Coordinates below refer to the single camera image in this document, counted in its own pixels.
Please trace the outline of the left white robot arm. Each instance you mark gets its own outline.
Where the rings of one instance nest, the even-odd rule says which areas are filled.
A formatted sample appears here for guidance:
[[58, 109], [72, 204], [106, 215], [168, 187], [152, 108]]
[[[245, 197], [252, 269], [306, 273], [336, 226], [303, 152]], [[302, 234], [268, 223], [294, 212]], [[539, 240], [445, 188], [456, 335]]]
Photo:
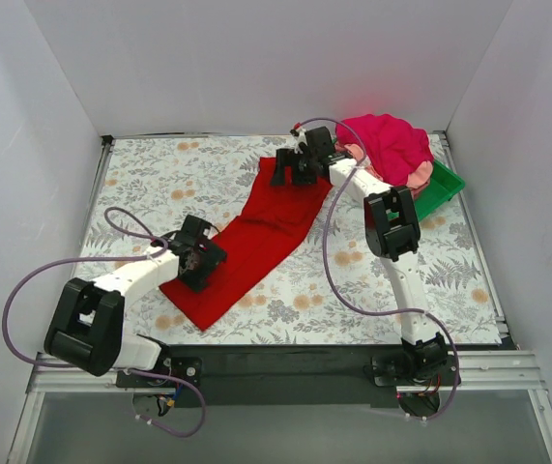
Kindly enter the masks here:
[[142, 259], [90, 281], [68, 281], [44, 340], [45, 352], [94, 376], [135, 368], [148, 385], [164, 385], [172, 364], [161, 355], [162, 344], [126, 330], [125, 312], [168, 282], [179, 283], [191, 296], [204, 291], [227, 257], [209, 238], [212, 228], [188, 215], [180, 230], [153, 241]]

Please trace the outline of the red t shirt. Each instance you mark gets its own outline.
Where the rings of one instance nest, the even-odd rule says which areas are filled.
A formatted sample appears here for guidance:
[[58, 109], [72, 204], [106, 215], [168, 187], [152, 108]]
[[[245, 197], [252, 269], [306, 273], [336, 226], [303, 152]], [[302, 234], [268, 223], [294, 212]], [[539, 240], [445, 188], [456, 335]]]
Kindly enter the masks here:
[[304, 241], [332, 188], [323, 179], [307, 186], [274, 187], [275, 168], [274, 158], [259, 160], [244, 208], [214, 237], [227, 258], [208, 277], [208, 286], [195, 293], [175, 279], [160, 287], [201, 331], [213, 326]]

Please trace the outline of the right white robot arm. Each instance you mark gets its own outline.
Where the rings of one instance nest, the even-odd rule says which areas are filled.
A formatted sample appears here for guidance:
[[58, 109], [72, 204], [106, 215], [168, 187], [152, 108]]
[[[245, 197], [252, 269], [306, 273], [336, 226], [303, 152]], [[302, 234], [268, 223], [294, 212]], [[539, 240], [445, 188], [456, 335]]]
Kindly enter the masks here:
[[[375, 361], [373, 374], [420, 385], [426, 381], [437, 388], [440, 371], [448, 365], [452, 339], [441, 321], [427, 311], [417, 256], [421, 229], [412, 192], [371, 175], [365, 169], [367, 156], [357, 160], [348, 152], [339, 152], [326, 127], [307, 130], [298, 124], [290, 133], [295, 144], [276, 151], [271, 185], [285, 185], [285, 169], [289, 167], [295, 186], [309, 186], [323, 179], [336, 188], [322, 234], [323, 266], [335, 297], [361, 315], [400, 317], [401, 351], [388, 361]], [[371, 312], [357, 308], [344, 299], [334, 284], [327, 254], [328, 224], [344, 193], [363, 207], [366, 243], [387, 272], [397, 303], [395, 310]]]

